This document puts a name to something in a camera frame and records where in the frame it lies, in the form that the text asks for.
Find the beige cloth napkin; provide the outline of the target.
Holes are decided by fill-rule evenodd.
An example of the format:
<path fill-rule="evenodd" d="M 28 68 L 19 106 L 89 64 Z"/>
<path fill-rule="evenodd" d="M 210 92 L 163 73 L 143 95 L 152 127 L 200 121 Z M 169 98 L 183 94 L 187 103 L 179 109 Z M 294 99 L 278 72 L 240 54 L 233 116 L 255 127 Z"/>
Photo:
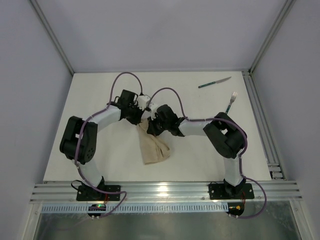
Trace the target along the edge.
<path fill-rule="evenodd" d="M 171 155 L 171 150 L 163 139 L 147 133 L 148 127 L 149 122 L 147 119 L 143 119 L 136 127 L 144 165 L 163 162 Z"/>

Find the green handled knife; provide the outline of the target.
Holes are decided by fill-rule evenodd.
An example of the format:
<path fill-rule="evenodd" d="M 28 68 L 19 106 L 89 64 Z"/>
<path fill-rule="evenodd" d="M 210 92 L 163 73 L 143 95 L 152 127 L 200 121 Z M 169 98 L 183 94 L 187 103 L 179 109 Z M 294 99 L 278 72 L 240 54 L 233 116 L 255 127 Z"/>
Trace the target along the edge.
<path fill-rule="evenodd" d="M 202 85 L 199 85 L 197 88 L 198 89 L 202 89 L 202 88 L 205 88 L 205 87 L 208 87 L 208 86 L 211 86 L 211 85 L 215 85 L 215 84 L 219 84 L 219 83 L 223 83 L 225 81 L 228 81 L 229 79 L 231 79 L 232 77 L 229 76 L 229 77 L 226 77 L 226 78 L 223 78 L 223 79 L 220 79 L 220 80 L 216 80 L 216 81 L 212 81 L 212 82 L 208 82 L 208 83 L 205 83 L 205 84 L 202 84 Z"/>

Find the green handled fork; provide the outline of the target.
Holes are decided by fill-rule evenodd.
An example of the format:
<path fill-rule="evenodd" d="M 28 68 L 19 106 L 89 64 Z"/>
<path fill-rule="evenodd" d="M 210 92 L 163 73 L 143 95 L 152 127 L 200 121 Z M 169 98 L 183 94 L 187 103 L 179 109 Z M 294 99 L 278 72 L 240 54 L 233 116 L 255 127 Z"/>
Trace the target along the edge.
<path fill-rule="evenodd" d="M 233 93 L 232 93 L 232 95 L 231 95 L 231 97 L 230 97 L 230 100 L 229 100 L 229 104 L 228 104 L 227 109 L 226 109 L 226 111 L 225 111 L 226 114 L 229 113 L 232 104 L 235 102 L 235 100 L 236 100 L 236 98 L 237 98 L 237 95 L 238 95 L 237 92 L 233 92 Z"/>

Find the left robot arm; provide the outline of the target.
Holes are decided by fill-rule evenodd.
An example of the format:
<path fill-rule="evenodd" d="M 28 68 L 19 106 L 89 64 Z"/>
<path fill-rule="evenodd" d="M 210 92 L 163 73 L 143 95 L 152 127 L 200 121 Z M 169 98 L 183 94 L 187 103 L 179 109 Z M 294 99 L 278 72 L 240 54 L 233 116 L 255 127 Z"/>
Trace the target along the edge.
<path fill-rule="evenodd" d="M 139 124 L 150 100 L 148 95 L 123 90 L 120 96 L 88 118 L 72 116 L 68 119 L 59 150 L 74 162 L 86 187 L 105 193 L 104 178 L 94 161 L 98 133 L 122 119 Z"/>

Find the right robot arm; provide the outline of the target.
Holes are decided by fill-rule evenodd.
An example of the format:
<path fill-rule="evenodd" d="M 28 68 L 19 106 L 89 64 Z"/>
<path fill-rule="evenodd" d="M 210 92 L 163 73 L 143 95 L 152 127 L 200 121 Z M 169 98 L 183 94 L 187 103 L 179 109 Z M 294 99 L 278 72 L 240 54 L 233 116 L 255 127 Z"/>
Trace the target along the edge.
<path fill-rule="evenodd" d="M 242 155 L 247 149 L 246 133 L 226 113 L 220 112 L 209 119 L 178 117 L 168 105 L 157 108 L 154 116 L 147 118 L 147 133 L 159 136 L 164 131 L 173 136 L 207 137 L 224 160 L 224 179 L 220 187 L 222 197 L 239 198 L 246 184 L 242 172 Z"/>

